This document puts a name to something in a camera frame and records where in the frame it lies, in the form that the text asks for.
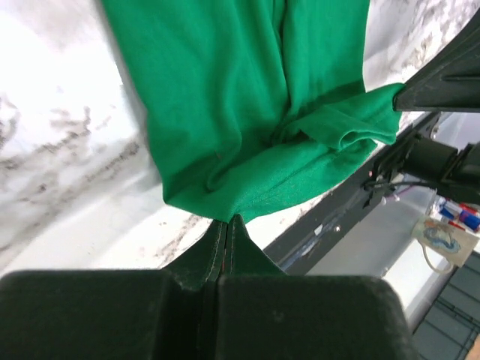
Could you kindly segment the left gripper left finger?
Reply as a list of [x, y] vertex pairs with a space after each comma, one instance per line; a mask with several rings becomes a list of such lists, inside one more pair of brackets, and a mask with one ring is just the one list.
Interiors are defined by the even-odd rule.
[[15, 271], [1, 279], [3, 359], [209, 359], [227, 225], [166, 268]]

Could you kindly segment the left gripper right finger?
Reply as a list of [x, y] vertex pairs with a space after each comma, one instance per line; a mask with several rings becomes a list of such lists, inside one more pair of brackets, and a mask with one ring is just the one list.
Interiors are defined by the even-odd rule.
[[235, 216], [217, 285], [216, 359], [415, 359], [400, 300], [370, 276], [293, 276], [274, 264]]

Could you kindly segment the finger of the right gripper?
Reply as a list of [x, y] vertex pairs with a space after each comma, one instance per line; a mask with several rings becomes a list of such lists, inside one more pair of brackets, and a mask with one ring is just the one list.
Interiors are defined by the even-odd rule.
[[479, 13], [394, 97], [398, 111], [479, 111]]

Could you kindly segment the green t shirt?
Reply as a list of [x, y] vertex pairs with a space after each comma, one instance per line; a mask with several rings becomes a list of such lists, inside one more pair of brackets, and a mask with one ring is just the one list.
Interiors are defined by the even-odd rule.
[[165, 203], [218, 221], [296, 206], [390, 145], [400, 84], [367, 90], [368, 1], [103, 1]]

